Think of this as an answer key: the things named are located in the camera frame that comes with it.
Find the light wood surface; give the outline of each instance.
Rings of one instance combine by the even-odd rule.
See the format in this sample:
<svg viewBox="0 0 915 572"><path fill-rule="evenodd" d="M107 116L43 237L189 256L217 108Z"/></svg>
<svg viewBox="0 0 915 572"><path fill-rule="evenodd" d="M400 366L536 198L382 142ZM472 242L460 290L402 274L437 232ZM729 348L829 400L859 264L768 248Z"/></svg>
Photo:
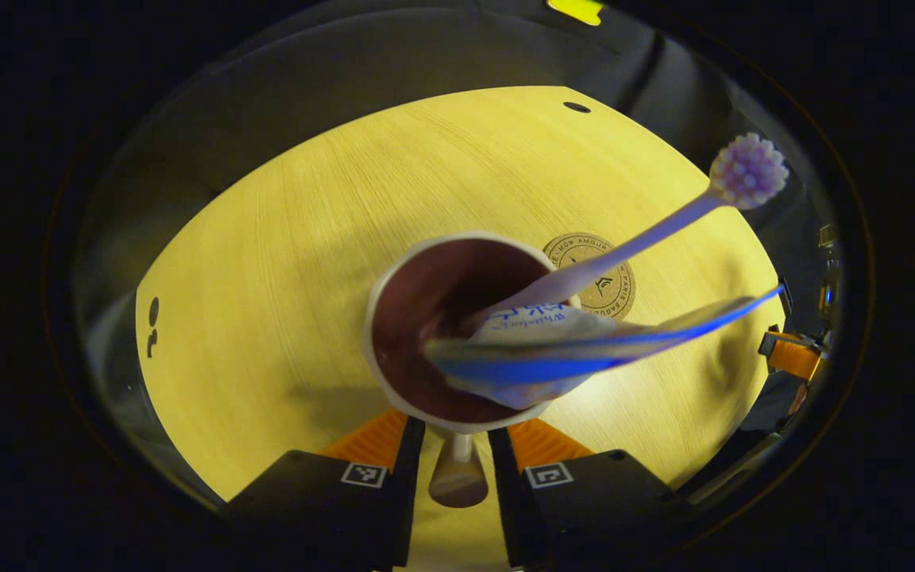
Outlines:
<svg viewBox="0 0 915 572"><path fill-rule="evenodd" d="M485 229L540 249L574 231L620 243L707 182L656 135L566 87L465 91L334 128L222 193L143 278L137 344L150 399L189 464L231 499L284 452L316 451L384 412L360 349L363 312L373 282L414 242ZM624 318L640 323L777 281L732 209L631 265L635 304ZM783 319L770 301L719 332L593 377L542 419L682 485L751 408L766 379L760 338ZM442 446L427 432L409 569L505 569L492 455L485 435L476 443L490 496L447 509L426 492Z"/></svg>

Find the toothbrush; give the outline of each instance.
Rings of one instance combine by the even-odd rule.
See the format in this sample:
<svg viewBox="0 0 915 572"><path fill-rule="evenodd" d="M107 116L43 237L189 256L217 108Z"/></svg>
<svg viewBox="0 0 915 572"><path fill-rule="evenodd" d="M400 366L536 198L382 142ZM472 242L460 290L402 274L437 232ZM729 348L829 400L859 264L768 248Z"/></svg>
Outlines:
<svg viewBox="0 0 915 572"><path fill-rule="evenodd" d="M470 315L467 330L478 330L494 312L531 304L558 303L588 288L595 279L647 247L661 242L718 207L760 207L786 185L789 170L772 141L754 133L738 135L719 151L708 173L708 188L675 213L602 256L538 278L522 291Z"/></svg>

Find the wood grain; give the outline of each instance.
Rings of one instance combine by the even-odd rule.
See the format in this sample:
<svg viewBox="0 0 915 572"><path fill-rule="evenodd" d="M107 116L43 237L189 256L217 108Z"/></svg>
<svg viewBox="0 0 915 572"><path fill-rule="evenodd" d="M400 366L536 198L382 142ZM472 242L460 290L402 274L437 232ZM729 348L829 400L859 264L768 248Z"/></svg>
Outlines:
<svg viewBox="0 0 915 572"><path fill-rule="evenodd" d="M287 450L316 451L388 406L360 351L363 311L373 282L414 242L485 229L540 249L574 231L620 243L707 182L656 135L566 87L465 91L334 128L222 193L143 278L137 344L150 399L189 464L229 499ZM641 323L777 281L755 233L729 209L631 267L636 296L625 319ZM751 408L766 379L759 340L783 319L773 300L719 332L595 376L543 418L595 451L624 448L682 485ZM495 495L446 509L425 491L441 442L427 432L410 569L503 569Z"/></svg>

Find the yellow sticker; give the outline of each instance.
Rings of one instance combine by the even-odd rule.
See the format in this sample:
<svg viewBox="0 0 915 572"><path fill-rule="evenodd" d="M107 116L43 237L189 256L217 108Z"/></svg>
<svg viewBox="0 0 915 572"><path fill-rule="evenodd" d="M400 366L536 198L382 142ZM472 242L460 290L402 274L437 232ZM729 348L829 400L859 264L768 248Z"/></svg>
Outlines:
<svg viewBox="0 0 915 572"><path fill-rule="evenodd" d="M546 0L549 7L557 12L569 15L575 21L582 21L587 25L599 25L602 21L599 19L599 10L602 10L602 3L595 0Z"/></svg>

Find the black background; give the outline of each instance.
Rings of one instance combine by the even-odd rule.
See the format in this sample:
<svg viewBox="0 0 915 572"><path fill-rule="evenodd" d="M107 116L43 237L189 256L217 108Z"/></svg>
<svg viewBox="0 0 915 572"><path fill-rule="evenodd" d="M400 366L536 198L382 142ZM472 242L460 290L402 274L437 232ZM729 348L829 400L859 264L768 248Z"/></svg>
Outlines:
<svg viewBox="0 0 915 572"><path fill-rule="evenodd" d="M878 314L824 441L673 566L915 569L915 3L712 4L723 3L666 2L773 76L848 162L876 248ZM0 567L246 558L117 467L68 402L44 336L41 247L54 195L96 129L120 137L106 126L131 124L287 6L0 3ZM128 117L102 116L120 107Z"/></svg>

